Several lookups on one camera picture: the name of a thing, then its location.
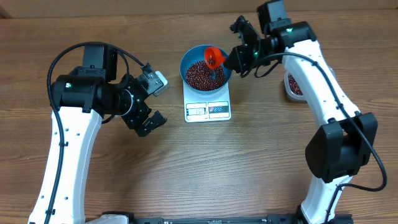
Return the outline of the beans in blue bowl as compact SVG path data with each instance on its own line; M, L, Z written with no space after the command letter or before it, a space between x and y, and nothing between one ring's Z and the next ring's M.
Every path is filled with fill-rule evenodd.
M186 82L200 91L212 91L224 85L225 75L222 66L210 69L204 60L192 64L186 72Z

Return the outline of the blue bowl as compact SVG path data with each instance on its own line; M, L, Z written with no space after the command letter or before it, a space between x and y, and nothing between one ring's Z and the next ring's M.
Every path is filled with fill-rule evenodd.
M186 82L187 69L192 64L196 63L197 61L200 61L200 60L204 60L205 61L205 58L204 58L205 49L207 47L210 47L210 46L216 47L214 45L197 45L197 46L195 46L194 48L190 49L188 52L185 53L185 55L183 56L183 58L182 58L182 60L180 62L180 75L181 75L181 78L182 78L184 83L187 84L187 82ZM223 51L221 48L219 48L219 49L222 51L223 55L227 58L226 52ZM226 83L229 83L229 80L231 79L231 70L229 70L227 68L224 68L223 63L220 66L222 66L223 69L224 69L224 75L225 75L224 85L225 85Z

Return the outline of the red adzuki beans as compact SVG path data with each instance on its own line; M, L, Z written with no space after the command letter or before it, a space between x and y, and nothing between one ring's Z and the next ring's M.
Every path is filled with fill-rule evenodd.
M296 95L303 95L298 83L295 81L292 75L288 75L289 87L292 93Z

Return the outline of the beans in red scoop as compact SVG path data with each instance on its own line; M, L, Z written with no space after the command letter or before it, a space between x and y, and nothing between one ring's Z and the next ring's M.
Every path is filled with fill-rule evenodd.
M206 64L210 69L215 69L216 68L216 59L212 56L208 57L206 60Z

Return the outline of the white kitchen scale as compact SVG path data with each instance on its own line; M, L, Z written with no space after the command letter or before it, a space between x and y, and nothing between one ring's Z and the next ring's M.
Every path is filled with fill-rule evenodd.
M214 91L199 91L183 84L184 119L187 123L229 121L231 102L226 83Z

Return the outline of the clear plastic container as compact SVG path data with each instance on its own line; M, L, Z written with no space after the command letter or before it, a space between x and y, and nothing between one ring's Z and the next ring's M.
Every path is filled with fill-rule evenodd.
M288 99L291 101L305 103L306 101L305 101L304 95L296 95L296 94L292 93L292 91L290 90L288 75L291 75L291 74L289 72L286 72L284 75L284 85L285 85L285 91L286 91Z

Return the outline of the red measuring scoop blue handle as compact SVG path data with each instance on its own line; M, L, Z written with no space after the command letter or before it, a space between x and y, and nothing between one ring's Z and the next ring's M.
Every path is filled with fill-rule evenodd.
M219 67L226 60L226 57L223 55L222 51L217 47L210 46L205 49L205 62L210 56L216 59L216 68Z

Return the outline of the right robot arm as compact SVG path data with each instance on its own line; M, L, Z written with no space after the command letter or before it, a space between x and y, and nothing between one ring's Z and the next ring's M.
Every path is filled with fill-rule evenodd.
M351 223L351 215L336 215L338 199L351 179L375 152L377 120L364 114L346 96L323 58L309 23L292 22L282 1L268 1L257 9L261 28L243 16L230 29L241 45L224 62L242 77L261 66L282 64L297 82L309 105L317 131L305 149L312 179L305 200L294 215L269 215L268 223Z

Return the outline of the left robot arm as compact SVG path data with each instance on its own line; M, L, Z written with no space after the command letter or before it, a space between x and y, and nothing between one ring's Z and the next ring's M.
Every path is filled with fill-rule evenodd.
M29 223L84 223L85 187L93 145L100 127L119 116L144 137L165 124L145 103L169 86L149 64L138 77L117 80L118 59L132 55L104 42L83 42L83 63L56 79L47 77L52 107L52 139L44 179Z

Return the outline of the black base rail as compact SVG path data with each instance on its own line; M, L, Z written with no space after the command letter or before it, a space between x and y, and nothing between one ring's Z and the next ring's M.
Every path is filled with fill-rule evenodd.
M235 217L235 218L135 218L128 212L105 212L100 218L86 223L127 223L127 224L304 224L304 217L293 214L272 214L266 217Z

